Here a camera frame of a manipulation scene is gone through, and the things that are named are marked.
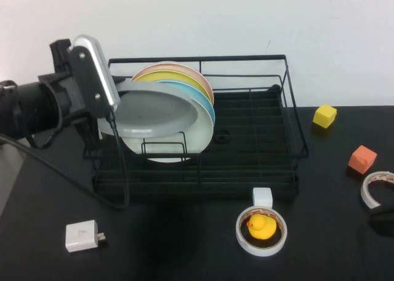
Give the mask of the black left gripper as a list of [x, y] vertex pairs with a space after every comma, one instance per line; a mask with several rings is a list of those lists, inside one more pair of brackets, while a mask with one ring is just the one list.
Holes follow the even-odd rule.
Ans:
[[72, 46], [69, 39], [50, 44], [54, 72], [38, 77], [46, 87], [51, 112], [57, 123], [77, 123], [75, 128], [88, 149], [100, 147], [97, 120], [89, 112], [93, 87], [93, 61], [90, 52]]

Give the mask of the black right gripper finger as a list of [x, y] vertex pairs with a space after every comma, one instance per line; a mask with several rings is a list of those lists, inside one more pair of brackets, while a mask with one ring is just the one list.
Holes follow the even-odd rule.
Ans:
[[379, 235], [393, 235], [393, 204], [372, 208], [368, 224]]

